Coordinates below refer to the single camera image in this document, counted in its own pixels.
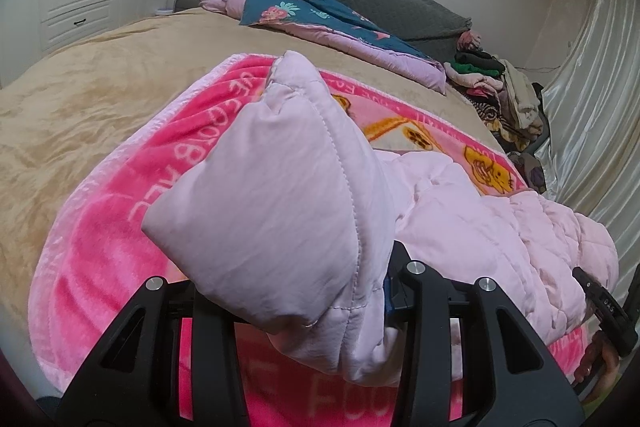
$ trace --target bed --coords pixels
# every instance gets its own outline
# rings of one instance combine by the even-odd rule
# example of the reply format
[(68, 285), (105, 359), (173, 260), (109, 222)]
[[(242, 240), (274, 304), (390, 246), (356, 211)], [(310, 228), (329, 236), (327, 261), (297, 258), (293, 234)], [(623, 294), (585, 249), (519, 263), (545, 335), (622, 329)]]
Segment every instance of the bed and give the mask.
[(201, 8), (77, 42), (0, 92), (0, 299), (20, 328), (26, 331), (31, 277), (49, 228), (93, 167), (229, 55), (286, 50), (424, 108), (500, 150), (453, 90), (444, 97), (357, 58)]

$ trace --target pink blanket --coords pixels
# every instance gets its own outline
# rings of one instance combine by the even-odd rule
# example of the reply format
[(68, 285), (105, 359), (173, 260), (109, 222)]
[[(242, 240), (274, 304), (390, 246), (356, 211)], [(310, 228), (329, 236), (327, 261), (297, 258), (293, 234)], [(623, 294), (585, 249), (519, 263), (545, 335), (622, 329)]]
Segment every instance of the pink blanket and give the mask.
[[(244, 105), (258, 99), (273, 57), (235, 55), (197, 81), (119, 146), (63, 205), (31, 287), (31, 342), (43, 371), (64, 390), (107, 325), (142, 282), (182, 274), (141, 232), (146, 209), (199, 163)], [(440, 150), (479, 191), (508, 194), (524, 182), (503, 156), (450, 124), (337, 74), (322, 72), (367, 139), (379, 148)], [(395, 390), (363, 388), (284, 357), (265, 334), (236, 328), (242, 379), (256, 425), (388, 425)], [(182, 328), (180, 410), (190, 415), (189, 323)], [(583, 330), (550, 347), (566, 374), (584, 352)], [(461, 412), (454, 384), (451, 414)]]

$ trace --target floral comforter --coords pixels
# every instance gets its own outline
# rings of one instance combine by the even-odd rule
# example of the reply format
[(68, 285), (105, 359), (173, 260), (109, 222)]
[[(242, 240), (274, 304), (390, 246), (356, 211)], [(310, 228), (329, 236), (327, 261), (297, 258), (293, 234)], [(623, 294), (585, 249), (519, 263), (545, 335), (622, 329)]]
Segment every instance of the floral comforter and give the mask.
[(241, 25), (269, 22), (321, 25), (377, 48), (430, 60), (338, 0), (246, 0)]

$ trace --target folded clothes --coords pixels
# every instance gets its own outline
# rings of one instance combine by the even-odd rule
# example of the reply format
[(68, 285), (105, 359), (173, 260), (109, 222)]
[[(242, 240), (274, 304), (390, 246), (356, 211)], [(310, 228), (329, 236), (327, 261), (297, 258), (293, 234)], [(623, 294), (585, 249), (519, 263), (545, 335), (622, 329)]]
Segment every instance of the folded clothes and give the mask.
[(491, 76), (493, 78), (500, 76), (500, 71), (498, 70), (483, 70), (481, 68), (476, 68), (471, 64), (460, 64), (455, 61), (451, 63), (451, 67), (460, 74), (480, 73), (484, 74), (484, 76)]
[(464, 87), (489, 86), (494, 90), (494, 92), (500, 91), (504, 87), (503, 82), (496, 78), (492, 78), (490, 76), (486, 76), (481, 73), (468, 73), (468, 74), (458, 73), (454, 68), (451, 67), (451, 64), (449, 64), (448, 62), (445, 62), (443, 66), (444, 66), (445, 73), (447, 73), (447, 78), (450, 78), (459, 86), (464, 86)]
[(526, 128), (520, 127), (520, 122), (517, 118), (516, 109), (511, 102), (509, 87), (503, 89), (498, 93), (498, 99), (500, 100), (500, 106), (502, 107), (502, 117), (509, 124), (509, 126), (516, 130), (520, 135), (527, 137), (530, 141), (534, 141), (538, 136), (542, 134), (543, 123), (540, 115), (537, 115), (533, 122)]
[(535, 124), (527, 129), (518, 127), (511, 115), (506, 89), (499, 91), (495, 97), (485, 87), (469, 89), (454, 82), (454, 88), (473, 105), (482, 123), (506, 153), (524, 151), (542, 133), (542, 120), (540, 127)]
[(527, 75), (518, 71), (508, 60), (501, 59), (506, 68), (504, 83), (509, 95), (509, 108), (520, 129), (527, 129), (531, 125), (539, 127), (542, 132), (542, 120), (538, 113), (540, 100), (536, 90), (529, 82)]
[(465, 52), (456, 53), (456, 62), (459, 64), (471, 64), (472, 66), (481, 68), (482, 70), (497, 70), (499, 74), (503, 74), (505, 70), (504, 64), (493, 57), (482, 58)]
[(483, 98), (495, 97), (495, 94), (492, 93), (491, 89), (488, 89), (486, 86), (469, 87), (466, 92), (473, 96), (481, 96)]
[(469, 53), (471, 55), (475, 55), (476, 57), (480, 57), (480, 58), (486, 58), (487, 60), (491, 60), (492, 58), (495, 58), (491, 53), (487, 53), (482, 50), (458, 50), (458, 51), (464, 51), (465, 53)]

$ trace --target cream curtain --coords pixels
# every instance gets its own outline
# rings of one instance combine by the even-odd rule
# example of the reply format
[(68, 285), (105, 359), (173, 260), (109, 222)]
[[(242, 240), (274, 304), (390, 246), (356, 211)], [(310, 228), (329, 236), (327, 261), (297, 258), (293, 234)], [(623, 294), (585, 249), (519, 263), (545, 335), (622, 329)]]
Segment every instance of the cream curtain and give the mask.
[(603, 223), (626, 295), (640, 261), (640, 0), (591, 0), (571, 55), (543, 91), (548, 197)]

